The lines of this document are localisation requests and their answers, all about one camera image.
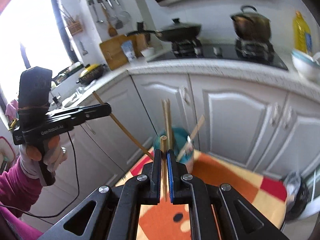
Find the black oval spot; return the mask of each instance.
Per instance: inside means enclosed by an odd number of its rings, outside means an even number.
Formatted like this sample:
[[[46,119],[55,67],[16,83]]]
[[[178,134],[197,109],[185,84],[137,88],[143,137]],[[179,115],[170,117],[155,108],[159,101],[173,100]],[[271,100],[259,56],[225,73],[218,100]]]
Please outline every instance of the black oval spot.
[[[183,214],[182,213],[177,213],[175,214],[175,216],[173,217],[173,221],[178,223],[179,221],[181,221],[181,219],[183,218]]]

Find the small white bowl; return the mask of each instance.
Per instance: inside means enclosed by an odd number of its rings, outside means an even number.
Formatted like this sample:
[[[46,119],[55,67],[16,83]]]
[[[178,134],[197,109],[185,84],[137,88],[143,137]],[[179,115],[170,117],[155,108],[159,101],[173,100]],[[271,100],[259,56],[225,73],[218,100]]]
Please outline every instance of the small white bowl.
[[[313,61],[309,55],[294,50],[292,52],[292,62],[300,76],[311,80],[318,81],[320,77],[320,65]]]
[[[143,57],[151,57],[155,54],[155,48],[149,47],[147,49],[144,49],[141,51],[141,54],[143,55]]]

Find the triangular cutout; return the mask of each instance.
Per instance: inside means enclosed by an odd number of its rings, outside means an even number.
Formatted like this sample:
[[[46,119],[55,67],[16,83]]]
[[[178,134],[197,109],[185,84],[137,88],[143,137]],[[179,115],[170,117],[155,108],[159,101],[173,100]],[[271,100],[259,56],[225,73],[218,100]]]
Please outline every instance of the triangular cutout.
[[[234,201],[244,231],[250,234],[263,227],[262,221],[257,218],[240,200]]]
[[[95,201],[88,202],[63,225],[63,228],[77,236],[82,236],[96,204]]]

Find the yellow oil bottle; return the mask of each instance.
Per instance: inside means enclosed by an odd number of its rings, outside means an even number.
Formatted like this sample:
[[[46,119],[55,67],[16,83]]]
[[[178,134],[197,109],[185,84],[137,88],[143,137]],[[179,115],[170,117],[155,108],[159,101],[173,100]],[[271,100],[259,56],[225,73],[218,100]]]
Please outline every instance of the yellow oil bottle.
[[[308,24],[299,11],[293,19],[294,47],[309,55],[312,54],[311,32]]]

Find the kitchen cabinet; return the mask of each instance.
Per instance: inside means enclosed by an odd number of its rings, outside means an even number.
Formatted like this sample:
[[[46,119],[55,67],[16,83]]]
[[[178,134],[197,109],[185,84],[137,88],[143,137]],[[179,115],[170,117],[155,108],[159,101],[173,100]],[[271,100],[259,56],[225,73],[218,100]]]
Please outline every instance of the kitchen cabinet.
[[[320,163],[320,105],[289,94],[283,117],[255,171],[281,178],[290,171],[307,176]]]
[[[188,75],[134,75],[132,79],[157,134],[164,131],[163,99],[170,100],[172,126],[192,132],[196,125],[196,112]],[[194,143],[199,149],[198,136]]]
[[[156,132],[131,77],[123,79],[99,96],[111,105],[115,117],[144,147],[148,149],[152,146]],[[105,154],[124,171],[132,168],[142,156],[142,151],[111,117],[89,120],[83,127]]]
[[[200,149],[253,170],[278,125],[286,91],[235,79],[190,76]]]
[[[90,138],[81,126],[70,132],[76,152],[80,195],[74,204],[56,218],[46,219],[57,222],[72,208],[84,200],[91,192],[101,185],[114,186],[124,175],[121,170]],[[56,170],[56,182],[44,187],[38,201],[31,207],[31,213],[40,216],[55,215],[67,206],[77,195],[77,182],[74,153],[68,134],[60,135],[61,146],[68,151],[68,158]],[[38,219],[24,216],[26,222],[33,227],[44,230],[50,226]]]

